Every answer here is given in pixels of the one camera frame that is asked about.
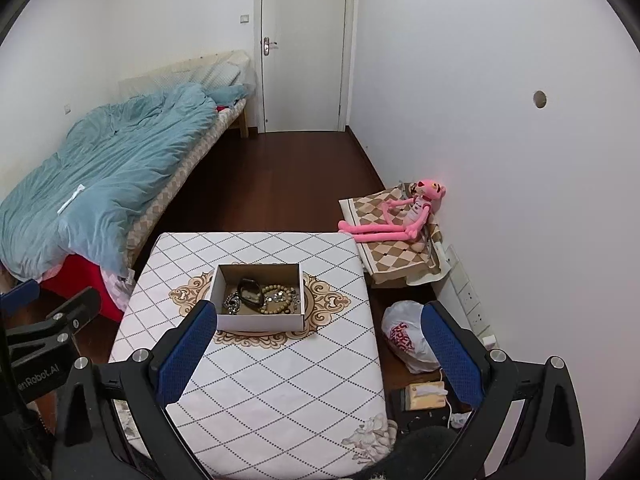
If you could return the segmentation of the teal duvet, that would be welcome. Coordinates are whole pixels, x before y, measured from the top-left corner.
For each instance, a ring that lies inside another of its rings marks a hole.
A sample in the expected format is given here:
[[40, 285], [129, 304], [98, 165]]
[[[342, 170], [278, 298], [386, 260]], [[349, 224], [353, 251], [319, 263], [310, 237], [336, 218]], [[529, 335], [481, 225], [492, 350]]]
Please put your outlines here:
[[213, 93], [188, 82], [89, 112], [2, 200], [2, 266], [43, 280], [78, 255], [126, 276], [129, 230], [218, 110]]

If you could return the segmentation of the wooden tissue box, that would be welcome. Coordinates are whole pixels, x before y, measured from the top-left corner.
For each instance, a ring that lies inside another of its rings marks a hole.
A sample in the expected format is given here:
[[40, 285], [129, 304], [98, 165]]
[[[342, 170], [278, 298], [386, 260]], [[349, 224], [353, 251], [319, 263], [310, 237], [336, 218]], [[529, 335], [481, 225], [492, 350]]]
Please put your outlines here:
[[418, 382], [405, 388], [405, 410], [437, 410], [447, 405], [444, 382]]

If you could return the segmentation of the white cardboard box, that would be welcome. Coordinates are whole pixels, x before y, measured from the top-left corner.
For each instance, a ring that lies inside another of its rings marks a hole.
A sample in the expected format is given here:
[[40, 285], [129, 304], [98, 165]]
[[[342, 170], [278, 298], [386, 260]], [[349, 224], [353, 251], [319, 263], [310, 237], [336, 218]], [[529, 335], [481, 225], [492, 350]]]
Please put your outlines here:
[[222, 332], [274, 334], [304, 328], [304, 277], [297, 263], [222, 264], [207, 299], [216, 308]]

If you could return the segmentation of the white plastic bag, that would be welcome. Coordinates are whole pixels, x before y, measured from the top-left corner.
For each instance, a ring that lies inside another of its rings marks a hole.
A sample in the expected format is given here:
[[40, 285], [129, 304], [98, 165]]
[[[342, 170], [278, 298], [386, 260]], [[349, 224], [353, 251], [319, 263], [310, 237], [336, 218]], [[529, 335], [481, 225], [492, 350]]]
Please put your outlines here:
[[438, 359], [422, 332], [423, 306], [416, 301], [397, 301], [385, 309], [382, 332], [396, 356], [411, 374], [433, 373], [440, 369]]

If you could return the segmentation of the patterned white tablecloth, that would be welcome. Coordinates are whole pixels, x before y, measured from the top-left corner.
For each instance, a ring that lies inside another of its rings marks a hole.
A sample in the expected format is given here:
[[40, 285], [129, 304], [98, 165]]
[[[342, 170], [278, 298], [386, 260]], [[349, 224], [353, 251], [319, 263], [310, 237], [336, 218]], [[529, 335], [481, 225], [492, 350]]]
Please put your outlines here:
[[217, 479], [339, 479], [382, 460], [397, 427], [362, 265], [337, 233], [165, 233], [111, 350], [149, 348], [205, 298], [218, 266], [296, 263], [310, 307], [297, 333], [216, 333], [168, 414]]

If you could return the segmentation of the black wristband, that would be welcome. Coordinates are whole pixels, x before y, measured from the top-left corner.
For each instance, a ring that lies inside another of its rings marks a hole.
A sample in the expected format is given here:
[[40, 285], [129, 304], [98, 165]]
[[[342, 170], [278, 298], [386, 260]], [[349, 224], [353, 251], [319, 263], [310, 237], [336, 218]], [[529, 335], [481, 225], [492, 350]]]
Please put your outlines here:
[[240, 303], [245, 307], [258, 311], [264, 306], [265, 295], [262, 286], [254, 278], [241, 278], [236, 286], [236, 293]]

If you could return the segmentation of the white power strip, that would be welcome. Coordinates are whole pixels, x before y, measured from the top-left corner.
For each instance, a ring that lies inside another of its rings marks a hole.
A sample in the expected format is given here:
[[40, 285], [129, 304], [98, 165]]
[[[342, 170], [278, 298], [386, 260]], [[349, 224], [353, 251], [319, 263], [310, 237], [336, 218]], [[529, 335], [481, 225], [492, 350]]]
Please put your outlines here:
[[454, 296], [451, 297], [454, 308], [456, 311], [464, 314], [466, 324], [469, 325], [469, 329], [472, 330], [480, 342], [482, 342], [484, 336], [496, 336], [483, 305], [480, 302], [480, 297], [477, 296], [469, 275], [466, 273], [462, 262], [454, 250], [453, 244], [447, 246], [445, 255], [450, 266], [449, 273], [446, 277], [446, 286], [449, 287], [454, 294]]

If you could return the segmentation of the checkered brown cushion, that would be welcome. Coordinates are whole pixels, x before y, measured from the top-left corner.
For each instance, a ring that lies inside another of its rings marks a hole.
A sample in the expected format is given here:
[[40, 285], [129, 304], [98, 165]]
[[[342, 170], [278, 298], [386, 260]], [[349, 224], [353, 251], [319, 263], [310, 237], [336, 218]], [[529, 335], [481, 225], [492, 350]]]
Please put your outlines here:
[[340, 201], [337, 229], [356, 242], [375, 285], [419, 286], [446, 278], [451, 264], [435, 219], [445, 195], [445, 185], [422, 179]]

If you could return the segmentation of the pink panther plush toy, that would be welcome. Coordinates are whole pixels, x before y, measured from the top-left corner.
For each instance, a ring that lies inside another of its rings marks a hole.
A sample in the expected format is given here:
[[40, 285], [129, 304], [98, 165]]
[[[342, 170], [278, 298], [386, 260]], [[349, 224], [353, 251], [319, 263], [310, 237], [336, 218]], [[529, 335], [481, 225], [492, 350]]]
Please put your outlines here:
[[416, 243], [430, 218], [434, 203], [447, 193], [446, 186], [434, 180], [419, 180], [409, 185], [407, 198], [387, 194], [384, 198], [358, 198], [354, 201], [357, 223], [341, 220], [340, 232], [350, 234], [355, 242]]

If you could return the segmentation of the striped pillow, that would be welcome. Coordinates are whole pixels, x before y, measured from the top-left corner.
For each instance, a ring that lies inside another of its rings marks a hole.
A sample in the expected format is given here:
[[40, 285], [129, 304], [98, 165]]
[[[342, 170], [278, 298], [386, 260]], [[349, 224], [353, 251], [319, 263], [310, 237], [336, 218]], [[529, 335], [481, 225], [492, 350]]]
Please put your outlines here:
[[248, 93], [256, 88], [256, 76], [252, 60], [241, 51], [234, 51], [215, 63], [203, 66], [198, 82], [206, 89], [242, 86]]

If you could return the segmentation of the bed with patterned mattress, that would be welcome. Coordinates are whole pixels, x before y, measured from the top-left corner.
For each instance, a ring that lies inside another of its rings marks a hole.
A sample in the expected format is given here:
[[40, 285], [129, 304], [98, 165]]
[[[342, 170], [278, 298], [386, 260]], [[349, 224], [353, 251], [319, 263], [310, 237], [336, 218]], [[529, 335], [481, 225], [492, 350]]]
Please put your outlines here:
[[[168, 90], [185, 82], [198, 82], [203, 66], [216, 62], [217, 58], [225, 58], [234, 51], [218, 52], [211, 55], [190, 58], [190, 60], [169, 64], [156, 70], [150, 70], [138, 76], [123, 79], [118, 83], [119, 95], [126, 100], [139, 94], [158, 90]], [[146, 240], [152, 234], [154, 226], [167, 209], [170, 202], [186, 183], [193, 169], [208, 154], [218, 139], [229, 129], [238, 130], [240, 137], [247, 139], [255, 132], [247, 125], [246, 104], [253, 93], [248, 93], [242, 86], [222, 87], [213, 90], [214, 101], [220, 108], [216, 119], [205, 129], [201, 140], [195, 143], [186, 154], [179, 159], [179, 165], [170, 175], [170, 179], [160, 189], [154, 200], [146, 207], [141, 217], [134, 222], [127, 235], [126, 263], [132, 266], [142, 252]]]

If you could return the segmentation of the white door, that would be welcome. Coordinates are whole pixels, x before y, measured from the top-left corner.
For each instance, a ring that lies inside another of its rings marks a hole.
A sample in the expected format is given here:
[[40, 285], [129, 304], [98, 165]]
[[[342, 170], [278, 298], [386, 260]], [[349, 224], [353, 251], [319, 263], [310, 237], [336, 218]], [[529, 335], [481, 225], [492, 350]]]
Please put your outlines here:
[[254, 3], [258, 130], [344, 130], [355, 0]]

